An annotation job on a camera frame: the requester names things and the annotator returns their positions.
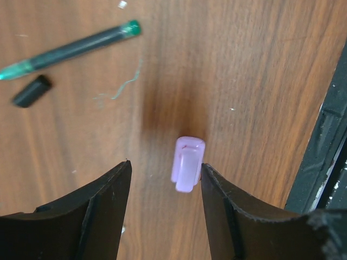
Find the black pen cap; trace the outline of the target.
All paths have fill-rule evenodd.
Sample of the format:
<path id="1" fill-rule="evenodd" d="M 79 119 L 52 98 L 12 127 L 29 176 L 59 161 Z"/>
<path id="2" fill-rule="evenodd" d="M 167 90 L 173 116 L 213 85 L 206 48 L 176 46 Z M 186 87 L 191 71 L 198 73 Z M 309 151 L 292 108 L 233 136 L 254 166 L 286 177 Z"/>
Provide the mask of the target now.
<path id="1" fill-rule="evenodd" d="M 49 91 L 52 86 L 53 84 L 49 78 L 39 75 L 12 98 L 12 103 L 17 107 L 28 108 Z"/>

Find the green pen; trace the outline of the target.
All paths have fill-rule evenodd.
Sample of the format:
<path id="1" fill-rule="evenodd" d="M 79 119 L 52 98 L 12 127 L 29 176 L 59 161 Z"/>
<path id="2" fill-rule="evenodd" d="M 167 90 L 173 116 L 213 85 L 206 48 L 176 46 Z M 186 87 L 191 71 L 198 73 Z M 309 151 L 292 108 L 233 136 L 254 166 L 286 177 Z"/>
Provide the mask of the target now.
<path id="1" fill-rule="evenodd" d="M 138 36 L 141 32 L 138 21 L 129 21 L 7 66 L 1 69 L 1 80 L 13 80 L 31 74 L 89 51 Z"/>

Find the pink highlighter cap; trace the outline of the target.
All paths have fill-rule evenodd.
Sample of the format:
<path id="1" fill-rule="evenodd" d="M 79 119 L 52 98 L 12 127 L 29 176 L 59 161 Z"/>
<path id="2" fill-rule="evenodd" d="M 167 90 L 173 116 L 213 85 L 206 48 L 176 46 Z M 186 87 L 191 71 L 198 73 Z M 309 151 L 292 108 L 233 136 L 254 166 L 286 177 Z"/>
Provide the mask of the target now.
<path id="1" fill-rule="evenodd" d="M 196 137 L 182 136 L 176 141 L 171 181 L 178 192 L 190 193 L 197 185 L 205 151 L 205 142 Z"/>

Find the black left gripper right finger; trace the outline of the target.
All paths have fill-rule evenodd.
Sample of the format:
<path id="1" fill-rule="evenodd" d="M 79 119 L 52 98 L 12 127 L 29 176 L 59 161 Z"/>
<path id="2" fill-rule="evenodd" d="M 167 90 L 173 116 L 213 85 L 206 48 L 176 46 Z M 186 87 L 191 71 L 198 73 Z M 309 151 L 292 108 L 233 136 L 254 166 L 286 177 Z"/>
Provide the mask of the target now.
<path id="1" fill-rule="evenodd" d="M 346 259 L 346 210 L 277 208 L 209 164 L 202 165 L 201 190 L 212 259 Z"/>

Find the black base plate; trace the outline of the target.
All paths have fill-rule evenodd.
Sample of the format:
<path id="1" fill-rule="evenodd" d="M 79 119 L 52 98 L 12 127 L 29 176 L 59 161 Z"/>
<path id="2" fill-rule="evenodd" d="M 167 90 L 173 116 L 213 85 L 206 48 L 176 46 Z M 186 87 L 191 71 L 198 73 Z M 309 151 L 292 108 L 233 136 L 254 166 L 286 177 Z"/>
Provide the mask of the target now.
<path id="1" fill-rule="evenodd" d="M 303 214 L 314 210 L 330 178 L 329 169 L 336 162 L 336 153 L 346 132 L 346 46 L 340 58 L 285 209 Z"/>

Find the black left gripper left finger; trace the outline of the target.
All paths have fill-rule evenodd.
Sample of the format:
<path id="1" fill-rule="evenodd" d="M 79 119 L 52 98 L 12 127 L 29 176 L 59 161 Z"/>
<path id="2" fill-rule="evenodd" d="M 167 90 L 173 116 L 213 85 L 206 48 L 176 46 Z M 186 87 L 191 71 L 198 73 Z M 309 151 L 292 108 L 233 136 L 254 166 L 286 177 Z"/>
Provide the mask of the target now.
<path id="1" fill-rule="evenodd" d="M 131 175 L 127 160 L 33 213 L 2 216 L 1 259 L 116 259 Z"/>

